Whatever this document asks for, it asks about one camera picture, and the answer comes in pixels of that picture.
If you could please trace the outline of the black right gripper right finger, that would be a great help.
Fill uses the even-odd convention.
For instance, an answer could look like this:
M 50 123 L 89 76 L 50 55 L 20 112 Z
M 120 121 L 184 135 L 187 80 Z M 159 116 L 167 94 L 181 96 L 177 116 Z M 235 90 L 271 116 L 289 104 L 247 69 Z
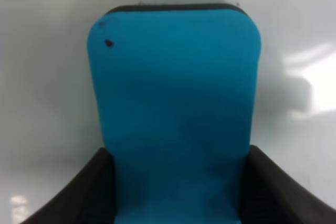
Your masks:
M 242 223 L 335 223 L 335 209 L 285 173 L 252 145 L 240 200 Z

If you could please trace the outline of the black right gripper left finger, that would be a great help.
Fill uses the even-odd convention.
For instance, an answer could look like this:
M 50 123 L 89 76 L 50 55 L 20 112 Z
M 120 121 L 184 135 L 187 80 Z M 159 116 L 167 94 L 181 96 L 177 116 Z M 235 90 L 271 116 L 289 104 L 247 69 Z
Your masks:
M 100 148 L 63 190 L 23 223 L 114 223 L 115 184 L 114 159 Z

